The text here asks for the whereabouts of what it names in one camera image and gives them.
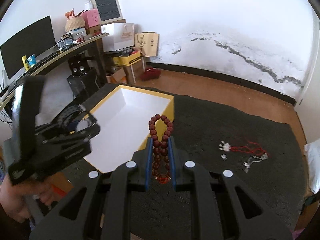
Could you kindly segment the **left hand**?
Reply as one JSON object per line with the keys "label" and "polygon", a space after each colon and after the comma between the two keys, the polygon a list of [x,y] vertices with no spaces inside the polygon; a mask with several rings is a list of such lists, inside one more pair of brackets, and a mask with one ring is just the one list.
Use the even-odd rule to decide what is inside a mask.
{"label": "left hand", "polygon": [[38,195],[40,202],[49,206],[54,201],[54,192],[51,183],[26,180],[12,185],[8,174],[1,184],[1,206],[5,213],[13,220],[23,223],[31,217],[25,196]]}

